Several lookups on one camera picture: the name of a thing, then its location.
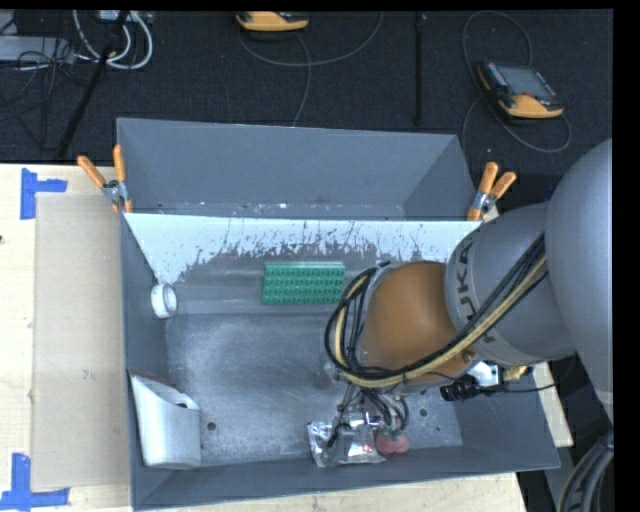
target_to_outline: clamp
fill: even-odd
[[[473,198],[473,203],[467,212],[467,220],[483,220],[489,210],[494,207],[507,189],[516,181],[516,173],[505,172],[498,181],[498,164],[487,162],[484,173]]]
[[[113,148],[113,164],[116,169],[116,180],[107,182],[102,173],[86,156],[80,155],[77,158],[77,162],[87,173],[91,181],[100,187],[105,197],[111,201],[114,212],[118,213],[120,211],[120,202],[123,203],[125,212],[133,211],[133,201],[129,198],[129,192],[127,191],[127,172],[120,144],[116,144]]]

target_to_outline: green lego brick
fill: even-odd
[[[265,265],[263,304],[338,302],[344,285],[342,263],[272,263]]]

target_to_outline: crumpled foil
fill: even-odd
[[[307,425],[311,455],[319,467],[384,462],[386,460],[376,449],[373,429],[370,425],[367,425],[361,419],[349,421],[349,424],[356,432],[356,437],[351,443],[349,455],[345,461],[333,460],[325,453],[325,447],[333,432],[332,423],[312,421]]]

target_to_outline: black carpet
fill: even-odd
[[[107,68],[62,158],[62,137],[96,64],[24,71],[1,63],[0,161],[74,163],[86,154],[111,165],[119,117],[457,134],[475,184],[487,160],[516,171],[518,181],[499,202],[508,210],[548,198],[580,157],[612,137],[613,9],[422,14],[311,12],[299,34],[257,41],[232,12],[155,11],[150,62],[133,71]],[[101,49],[109,25],[88,10],[78,19]],[[71,11],[18,9],[12,28],[81,49]],[[130,31],[131,54],[140,60],[144,34],[133,25]],[[505,125],[469,73],[468,62],[488,57],[531,63],[564,101],[565,115]],[[546,509],[547,495],[533,503],[544,491],[535,477],[523,479],[529,508]]]

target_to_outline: black cable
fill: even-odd
[[[530,388],[530,389],[509,389],[509,388],[505,388],[502,391],[505,391],[507,393],[535,393],[537,391],[544,391],[545,389],[555,388],[556,386],[559,386],[560,383],[563,382],[569,375],[571,375],[571,372],[573,371],[573,369],[576,366],[577,358],[578,358],[578,356],[577,356],[577,354],[575,354],[571,358],[571,360],[569,362],[570,364],[567,367],[567,369],[552,384],[547,384],[546,386],[541,386],[539,388]]]
[[[613,458],[613,428],[611,428],[605,436],[602,436],[582,457],[578,465],[567,479],[560,502],[558,512],[569,512],[572,510],[572,503],[578,490],[582,487],[582,510],[585,505],[590,507],[592,494],[596,487],[598,478],[604,474],[608,463]]]
[[[346,289],[344,290],[344,292],[342,293],[342,296],[340,297],[340,300],[338,301],[338,307],[336,308],[336,311],[341,309],[341,308],[345,308],[345,319],[348,315],[349,312],[349,307],[351,302],[354,299],[357,299],[358,297],[362,297],[362,300],[360,302],[360,306],[362,307],[363,304],[363,300],[365,297],[365,293],[366,290],[369,286],[369,283],[371,282],[371,279],[373,277],[373,275],[377,272],[377,267],[374,268],[370,268],[367,270],[364,270],[363,272],[361,272],[360,274],[358,274],[352,281],[351,283],[346,287]],[[355,288],[355,285],[358,281],[360,281],[360,279],[364,279],[363,283],[360,285],[360,288],[358,289],[357,292],[354,293],[354,295],[350,296],[351,292],[353,291],[353,289]],[[351,343],[350,345],[347,347],[345,345],[345,340],[346,340],[346,329],[347,329],[347,322],[343,322],[342,324],[342,335],[341,335],[341,339],[340,339],[340,350],[342,351],[342,353],[345,355],[345,362],[347,363],[347,365],[349,367],[353,367],[353,366],[358,366],[359,364],[357,362],[355,362],[355,364],[349,364],[349,356],[353,355],[353,357],[355,358],[355,340],[351,339]]]
[[[505,311],[505,315],[511,311],[513,308],[515,308],[522,300],[524,300],[524,298],[529,295],[531,292],[533,292],[533,290],[535,290],[538,285],[545,280],[545,278],[549,275],[549,271],[545,270],[544,272],[541,273],[541,275],[531,284],[529,285],[529,287],[524,291],[524,293],[522,293],[522,295],[520,295],[520,297],[518,297],[513,304],[511,304],[511,306],[509,306],[509,309],[507,311]]]
[[[84,48],[85,43],[84,41],[80,40],[80,46],[78,49],[75,49],[73,46],[71,46],[71,50],[73,51],[74,55],[78,55],[80,54],[80,52],[82,51],[82,49]],[[60,70],[71,80],[73,80],[74,82],[76,82],[79,85],[82,85],[84,87],[88,86],[90,83],[90,80],[83,78],[81,76],[78,76],[76,73],[74,73],[72,70],[77,67],[77,63],[80,61],[80,59],[78,59],[77,57],[73,59],[73,61],[67,65],[67,66],[61,66]]]
[[[29,54],[30,54],[30,53],[38,53],[38,54],[44,55],[44,54],[42,54],[41,52],[35,52],[35,51],[25,52],[25,54],[26,54],[26,53],[29,53]],[[24,58],[23,54],[21,54],[21,55],[18,57],[18,59],[19,59],[19,60],[20,60],[20,59],[22,59],[22,58]],[[33,133],[33,131],[31,130],[31,128],[29,128],[29,125],[27,124],[27,122],[26,122],[26,121],[24,120],[24,118],[22,117],[22,114],[24,114],[24,113],[26,113],[26,112],[29,112],[29,111],[31,111],[31,110],[34,110],[35,108],[37,108],[37,107],[39,107],[39,106],[41,106],[41,105],[44,105],[45,100],[40,101],[40,102],[36,103],[35,105],[32,105],[31,107],[29,107],[29,108],[27,108],[27,109],[24,109],[24,110],[22,110],[22,111],[19,111],[19,112],[17,112],[16,110],[14,110],[13,105],[12,105],[12,103],[14,103],[22,93],[26,92],[27,87],[31,84],[31,82],[32,82],[32,81],[33,81],[33,79],[35,78],[35,75],[36,75],[38,72],[39,72],[39,69],[36,69],[36,70],[34,70],[34,71],[33,71],[33,73],[34,73],[34,74],[33,74],[33,76],[28,80],[27,84],[22,88],[22,90],[21,90],[21,91],[20,91],[16,96],[14,96],[14,98],[12,98],[12,99],[11,99],[11,101],[7,101],[7,99],[4,97],[4,94],[2,94],[2,92],[0,92],[0,99],[2,99],[2,101],[4,102],[4,106],[5,106],[5,107],[6,107],[6,108],[11,112],[11,114],[9,114],[9,115],[7,115],[7,116],[4,116],[4,117],[0,118],[0,121],[4,121],[4,120],[7,120],[7,119],[12,119],[12,118],[17,119],[17,120],[18,120],[18,122],[22,125],[22,127],[23,127],[23,128],[24,128],[24,130],[26,131],[26,133],[29,135],[29,137],[30,137],[30,138],[31,138],[31,139],[32,139],[36,144],[40,145],[40,144],[41,144],[40,139],[39,139],[39,138],[38,138],[38,137]]]
[[[361,369],[362,366],[360,365],[360,362],[358,361],[358,357],[356,355],[356,348],[357,348],[357,342],[358,339],[360,338],[360,334],[362,333],[362,328],[363,328],[363,323],[362,323],[362,311],[364,310],[364,301],[366,299],[366,293],[367,290],[369,289],[369,284],[371,282],[371,278],[373,276],[369,277],[366,281],[366,283],[364,283],[362,285],[362,287],[358,290],[358,295],[359,297],[356,297],[355,300],[353,300],[353,302],[355,302],[355,307],[353,309],[353,315],[354,318],[352,320],[352,325],[351,325],[351,337],[349,338],[349,345],[346,347],[346,349],[343,349],[343,354],[345,354],[345,362],[346,364],[351,367],[351,368],[355,368],[355,369]],[[350,307],[351,301],[349,303],[347,303],[347,309]]]
[[[337,360],[337,358],[333,354],[333,351],[331,350],[331,331],[332,331],[332,326],[336,322],[337,317],[340,314],[341,310],[345,307],[345,302],[347,301],[346,297],[349,296],[349,293],[351,293],[351,291],[355,288],[356,283],[358,282],[359,278],[364,273],[360,274],[360,276],[358,276],[356,279],[354,279],[350,283],[350,285],[347,287],[347,289],[345,290],[345,293],[343,294],[341,300],[338,303],[338,306],[336,307],[335,311],[333,312],[333,314],[329,318],[329,321],[327,322],[327,327],[325,329],[325,340],[324,341],[325,341],[325,349],[326,349],[326,352],[327,352],[329,358],[331,359],[333,364],[335,366],[337,366],[338,368],[340,368],[341,370],[343,370],[343,371],[345,371],[347,373],[350,373],[350,374],[352,374],[352,375],[354,375],[356,377],[359,377],[359,378],[362,378],[362,379],[369,379],[369,380],[376,380],[376,379],[380,379],[380,378],[387,378],[387,377],[394,377],[394,376],[404,375],[404,374],[406,374],[407,372],[409,372],[411,370],[417,369],[417,368],[419,368],[421,366],[424,366],[425,364],[430,363],[431,361],[435,360],[437,357],[441,356],[442,354],[445,354],[446,352],[448,352],[449,350],[454,348],[457,344],[459,344],[467,336],[467,334],[479,323],[480,319],[485,315],[485,313],[489,310],[489,308],[491,308],[493,306],[493,303],[502,294],[502,292],[507,288],[507,286],[509,285],[509,283],[511,282],[513,277],[519,273],[521,267],[523,265],[527,265],[527,264],[531,263],[531,261],[535,260],[535,256],[539,255],[537,249],[543,244],[544,244],[544,234],[541,234],[531,244],[531,246],[522,254],[522,256],[518,259],[516,264],[509,270],[509,272],[505,275],[505,277],[500,281],[498,286],[489,295],[489,297],[485,300],[485,302],[482,304],[482,306],[480,306],[477,309],[476,313],[471,317],[471,319],[467,322],[467,324],[456,334],[456,336],[453,338],[453,340],[451,342],[449,342],[449,344],[447,344],[445,347],[433,352],[429,356],[427,356],[427,357],[425,357],[423,359],[420,359],[420,360],[416,361],[415,363],[412,363],[410,365],[404,366],[403,368],[400,368],[398,370],[385,370],[385,369],[378,369],[378,368],[375,368],[375,369],[374,368],[362,368],[360,370],[354,370],[353,368],[349,367],[348,365],[344,365],[344,364],[340,363],[340,361]],[[369,271],[372,271],[372,270],[373,270],[373,273],[375,273],[375,271],[377,269],[376,268],[369,269]],[[372,275],[373,274],[369,275],[368,279],[365,281],[365,283],[367,285],[368,285],[368,281],[370,281]],[[505,314],[508,313],[508,311],[510,311],[512,307],[513,306],[511,306],[505,312]]]
[[[8,107],[9,105],[15,103],[16,101],[18,101],[18,99],[20,99],[22,97],[22,95],[26,92],[26,90],[28,89],[28,87],[31,85],[31,82],[33,82],[33,80],[36,77],[36,73],[32,73],[31,76],[29,77],[29,80],[27,81],[27,83],[22,87],[22,89],[20,89],[20,91],[18,91],[18,93],[11,98],[10,100],[7,100],[4,95],[2,94],[1,90],[0,90],[0,99],[2,99],[2,101],[4,102],[4,106]]]
[[[45,147],[45,143],[47,141],[47,135],[48,135],[48,131],[49,131],[49,110],[51,107],[51,97],[52,97],[52,91],[53,91],[53,84],[55,82],[55,78],[56,78],[56,69],[58,68],[57,64],[57,58],[58,58],[58,49],[60,48],[60,41],[62,39],[62,16],[58,17],[58,27],[57,27],[57,31],[56,31],[56,42],[53,46],[53,55],[51,55],[51,62],[53,63],[52,66],[48,66],[47,67],[47,72],[45,74],[45,80],[43,83],[43,92],[44,92],[44,98],[45,98],[45,103],[44,106],[42,108],[42,110],[40,111],[40,123],[41,123],[41,137],[40,140],[42,141],[39,144],[39,150],[40,150],[40,158],[42,158],[42,152],[48,150],[49,148]],[[56,147],[51,148],[51,150],[55,151],[57,149]]]
[[[476,78],[476,76],[475,76],[475,74],[473,72],[473,69],[471,68],[471,62],[469,60],[469,55],[467,53],[467,47],[465,45],[465,40],[466,40],[466,37],[467,37],[467,28],[468,28],[469,24],[471,23],[471,21],[474,20],[476,17],[482,16],[482,15],[485,15],[485,14],[501,16],[501,17],[507,19],[508,21],[510,21],[511,23],[513,23],[520,30],[520,32],[522,32],[522,34],[524,35],[525,41],[527,43],[527,52],[528,52],[528,55],[529,55],[528,59],[527,59],[527,66],[531,66],[532,61],[533,61],[533,48],[532,48],[532,44],[531,44],[531,39],[529,38],[529,34],[527,34],[527,32],[524,29],[524,27],[520,23],[518,23],[515,19],[513,19],[511,16],[509,16],[507,14],[504,14],[502,12],[499,12],[499,11],[478,11],[478,12],[475,12],[474,14],[472,14],[471,16],[469,16],[469,18],[467,19],[467,21],[464,24],[464,27],[462,29],[462,53],[463,53],[463,56],[464,56],[464,63],[465,63],[465,66],[467,67],[467,71],[469,72],[471,80],[474,83],[476,89],[478,89],[478,91],[480,92],[480,96],[478,98],[476,98],[473,101],[473,103],[469,106],[469,108],[467,109],[467,112],[465,113],[464,120],[462,122],[462,132],[460,134],[460,141],[461,141],[460,145],[462,146],[463,153],[466,154],[464,140],[465,140],[465,133],[466,133],[466,128],[467,128],[467,124],[468,124],[468,119],[469,119],[471,111],[473,110],[473,108],[477,105],[477,103],[481,99],[485,100],[485,103],[489,106],[489,111],[491,112],[493,117],[498,121],[498,124],[500,124],[500,126],[502,126],[502,128],[504,128],[504,130],[509,135],[511,135],[514,139],[516,139],[518,142],[520,142],[524,146],[528,147],[529,149],[533,149],[534,151],[541,152],[541,153],[559,153],[560,151],[564,151],[567,147],[569,147],[569,144],[571,144],[571,140],[573,138],[573,134],[572,134],[572,130],[571,130],[571,124],[569,123],[569,120],[567,119],[565,114],[561,114],[561,116],[560,116],[562,118],[562,120],[565,122],[565,125],[567,127],[567,138],[566,138],[565,142],[561,146],[559,146],[557,148],[552,148],[552,149],[541,148],[541,147],[534,146],[533,144],[530,144],[530,143],[526,142],[525,140],[520,138],[518,135],[516,135],[516,133],[513,130],[511,130],[507,126],[507,124],[502,121],[502,119],[500,119],[500,116],[496,112],[495,108],[489,103],[489,101],[487,100],[487,98],[483,94],[482,89],[480,88],[480,85],[478,84],[478,80],[477,80],[477,78]]]
[[[402,408],[404,409],[404,423],[405,423],[405,427],[409,424],[409,419],[410,419],[410,415],[409,415],[409,405],[407,404],[407,401],[404,399],[404,397],[400,397],[400,403],[402,404]]]
[[[116,18],[116,21],[113,24],[113,27],[111,27],[111,31],[110,31],[111,37],[109,38],[109,41],[107,42],[107,44],[104,45],[104,48],[102,49],[100,61],[98,62],[98,65],[96,66],[96,69],[93,72],[93,75],[91,76],[91,81],[89,82],[89,85],[87,86],[84,94],[82,95],[82,98],[80,99],[80,102],[78,103],[78,106],[76,107],[76,110],[73,113],[73,116],[69,121],[69,124],[67,125],[67,129],[65,130],[62,136],[62,139],[60,140],[60,144],[58,145],[59,149],[58,149],[57,156],[59,160],[64,159],[67,153],[67,149],[69,149],[69,145],[71,144],[71,141],[76,133],[78,125],[80,124],[80,120],[82,119],[82,116],[84,115],[84,111],[89,103],[89,100],[93,95],[93,91],[98,85],[98,82],[100,81],[102,73],[105,70],[105,67],[107,65],[107,59],[109,59],[109,56],[113,51],[113,48],[115,47],[115,43],[118,39],[118,34],[116,33],[116,31],[119,31],[123,27],[127,16],[129,16],[128,9],[122,9],[118,12],[118,17]]]
[[[371,389],[361,389],[362,394],[369,399],[371,404],[378,409],[378,412],[382,414],[384,418],[384,422],[386,425],[391,425],[393,423],[393,418],[391,417],[391,411],[389,410],[389,404],[384,402],[376,391]]]
[[[407,428],[407,423],[408,423],[408,418],[407,418],[407,414],[408,413],[408,409],[405,409],[404,412],[400,412],[400,409],[398,409],[398,407],[390,402],[387,402],[384,398],[380,397],[380,400],[382,400],[384,403],[386,403],[391,409],[393,409],[393,412],[396,413],[396,416],[400,419],[400,430],[404,430],[405,428]]]
[[[353,400],[357,397],[357,394],[356,394],[355,396],[352,396],[349,398],[349,400],[347,400],[353,387],[354,387],[353,383],[349,382],[349,384],[347,385],[347,389],[344,392],[344,397],[342,398],[342,402],[340,402],[340,416],[338,416],[338,425],[342,423],[342,418],[344,417],[344,412],[347,410],[347,407],[349,407],[349,405],[353,403]]]

